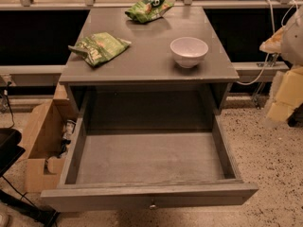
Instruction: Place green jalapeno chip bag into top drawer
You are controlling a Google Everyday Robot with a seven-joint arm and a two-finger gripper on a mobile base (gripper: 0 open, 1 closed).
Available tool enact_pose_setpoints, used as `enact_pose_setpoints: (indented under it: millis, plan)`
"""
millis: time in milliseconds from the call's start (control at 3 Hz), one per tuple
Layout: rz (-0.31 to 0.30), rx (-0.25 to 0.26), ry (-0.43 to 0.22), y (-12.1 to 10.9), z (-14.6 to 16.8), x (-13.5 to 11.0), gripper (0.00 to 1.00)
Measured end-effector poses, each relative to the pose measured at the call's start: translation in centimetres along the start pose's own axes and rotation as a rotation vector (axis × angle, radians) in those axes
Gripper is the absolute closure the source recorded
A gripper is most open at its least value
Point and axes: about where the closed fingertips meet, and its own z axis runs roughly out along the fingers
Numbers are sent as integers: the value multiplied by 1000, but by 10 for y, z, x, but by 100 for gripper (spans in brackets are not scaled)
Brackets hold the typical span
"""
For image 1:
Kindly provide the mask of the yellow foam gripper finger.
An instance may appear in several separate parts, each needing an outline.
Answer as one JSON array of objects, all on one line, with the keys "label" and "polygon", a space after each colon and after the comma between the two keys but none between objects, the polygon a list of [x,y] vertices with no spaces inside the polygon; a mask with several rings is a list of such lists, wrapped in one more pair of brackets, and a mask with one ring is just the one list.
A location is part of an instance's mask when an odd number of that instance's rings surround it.
[{"label": "yellow foam gripper finger", "polygon": [[277,30],[269,39],[263,42],[259,50],[265,53],[279,54],[281,52],[281,44],[282,44],[282,37],[284,34],[284,27],[282,26],[279,30]]},{"label": "yellow foam gripper finger", "polygon": [[294,127],[302,121],[303,67],[295,67],[274,76],[269,99],[264,107],[264,125],[270,128],[287,123]]}]

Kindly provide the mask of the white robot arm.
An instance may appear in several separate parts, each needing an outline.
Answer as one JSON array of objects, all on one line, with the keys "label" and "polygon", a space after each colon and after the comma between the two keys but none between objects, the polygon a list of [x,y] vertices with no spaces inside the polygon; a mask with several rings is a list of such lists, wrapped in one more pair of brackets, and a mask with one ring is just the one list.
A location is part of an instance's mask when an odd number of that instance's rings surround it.
[{"label": "white robot arm", "polygon": [[303,122],[303,7],[288,22],[261,44],[262,52],[277,53],[292,68],[277,72],[265,106],[265,122],[273,127]]}]

